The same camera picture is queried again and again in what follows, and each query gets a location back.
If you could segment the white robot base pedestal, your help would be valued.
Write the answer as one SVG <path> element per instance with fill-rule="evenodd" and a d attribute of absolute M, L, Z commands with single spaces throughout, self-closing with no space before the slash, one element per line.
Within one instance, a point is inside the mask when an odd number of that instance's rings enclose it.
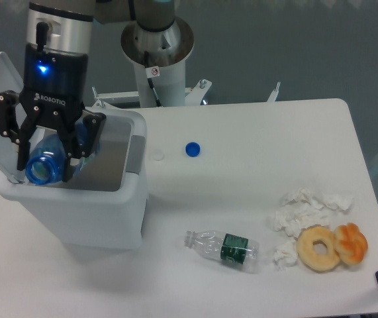
<path fill-rule="evenodd" d="M 207 105 L 213 83 L 205 78 L 186 87 L 186 60 L 194 47 L 191 27 L 179 17 L 165 30 L 146 30 L 129 23 L 121 35 L 124 56 L 133 65 L 136 91 L 93 92 L 96 107 L 121 107 L 139 103 L 141 108 Z"/>

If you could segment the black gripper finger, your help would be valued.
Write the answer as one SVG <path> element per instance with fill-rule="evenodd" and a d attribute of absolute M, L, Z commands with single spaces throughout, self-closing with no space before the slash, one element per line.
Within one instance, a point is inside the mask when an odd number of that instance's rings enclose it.
<path fill-rule="evenodd" d="M 72 159 L 88 158 L 99 147 L 101 133 L 106 123 L 106 115 L 83 111 L 83 132 L 78 131 L 76 122 L 62 126 L 62 145 L 64 147 L 63 182 L 73 178 L 75 169 L 71 166 Z"/>
<path fill-rule="evenodd" d="M 16 107 L 20 103 L 19 94 L 7 90 L 0 93 L 0 135 L 7 137 L 18 146 L 17 170 L 26 168 L 30 156 L 30 138 L 32 137 L 32 114 L 27 113 L 22 104 L 26 117 L 18 125 Z"/>

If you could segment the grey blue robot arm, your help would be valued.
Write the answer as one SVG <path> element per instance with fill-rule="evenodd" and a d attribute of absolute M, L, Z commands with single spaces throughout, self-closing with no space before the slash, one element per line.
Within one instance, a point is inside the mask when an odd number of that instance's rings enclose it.
<path fill-rule="evenodd" d="M 23 88 L 0 93 L 0 135 L 17 147 L 12 174 L 17 183 L 39 127 L 58 134 L 64 181 L 73 175 L 71 161 L 91 155 L 98 146 L 106 118 L 83 104 L 95 21 L 127 22 L 121 45 L 134 63 L 141 106 L 185 102 L 185 79 L 175 68 L 183 59 L 183 45 L 191 41 L 184 38 L 173 1 L 31 1 Z"/>

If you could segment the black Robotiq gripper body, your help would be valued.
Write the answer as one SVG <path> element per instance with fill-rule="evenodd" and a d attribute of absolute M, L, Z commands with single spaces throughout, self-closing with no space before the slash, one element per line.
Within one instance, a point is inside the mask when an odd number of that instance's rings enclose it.
<path fill-rule="evenodd" d="M 62 141 L 75 139 L 75 122 L 82 116 L 88 55 L 27 44 L 23 90 L 19 101 L 26 118 L 19 140 L 28 141 L 36 127 L 55 130 Z"/>

